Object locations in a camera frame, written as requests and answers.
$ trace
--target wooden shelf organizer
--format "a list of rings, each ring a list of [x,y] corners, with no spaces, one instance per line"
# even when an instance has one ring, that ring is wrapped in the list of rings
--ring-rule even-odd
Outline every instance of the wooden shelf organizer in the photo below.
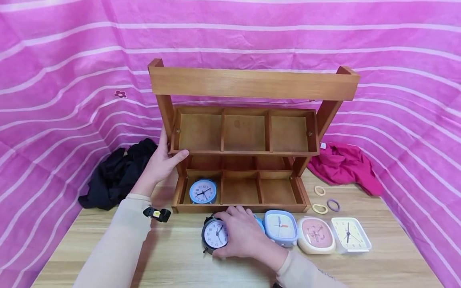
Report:
[[[166,68],[149,65],[152,91],[171,143],[187,149],[178,164],[172,208],[212,213],[242,205],[254,212],[306,212],[309,197],[301,175],[343,100],[352,100],[359,75],[347,67],[336,74]],[[171,94],[323,100],[314,109],[177,106]],[[209,178],[218,187],[215,204],[192,204],[189,188]]]

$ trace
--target beige hair tie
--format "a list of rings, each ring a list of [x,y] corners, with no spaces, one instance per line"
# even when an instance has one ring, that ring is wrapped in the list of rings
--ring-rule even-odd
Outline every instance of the beige hair tie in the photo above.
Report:
[[[326,194],[325,188],[323,188],[322,186],[314,186],[314,192],[318,196],[325,196],[325,194]]]
[[[325,215],[328,212],[328,208],[325,205],[322,204],[313,204],[312,205],[312,210],[314,210],[315,213]]]

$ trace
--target black alarm clock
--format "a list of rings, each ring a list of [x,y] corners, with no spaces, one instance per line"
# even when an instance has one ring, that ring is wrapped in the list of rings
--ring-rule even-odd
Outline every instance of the black alarm clock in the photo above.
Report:
[[[229,235],[223,220],[212,214],[205,219],[202,228],[202,244],[205,248],[203,253],[213,254],[213,251],[227,245]]]

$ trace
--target pink striped fabric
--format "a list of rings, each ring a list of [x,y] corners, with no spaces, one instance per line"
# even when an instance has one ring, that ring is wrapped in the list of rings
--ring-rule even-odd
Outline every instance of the pink striped fabric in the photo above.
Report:
[[[170,67],[359,72],[356,99],[344,103],[324,141],[363,149],[425,260],[445,287],[460,287],[458,11],[455,0],[3,1],[0,287],[32,284],[102,158],[158,139],[146,69],[153,58]]]

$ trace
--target white square clock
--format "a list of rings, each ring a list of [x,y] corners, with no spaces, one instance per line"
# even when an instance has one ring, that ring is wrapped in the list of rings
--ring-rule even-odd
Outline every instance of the white square clock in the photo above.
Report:
[[[359,221],[353,217],[334,217],[330,222],[339,254],[369,252],[372,244]]]

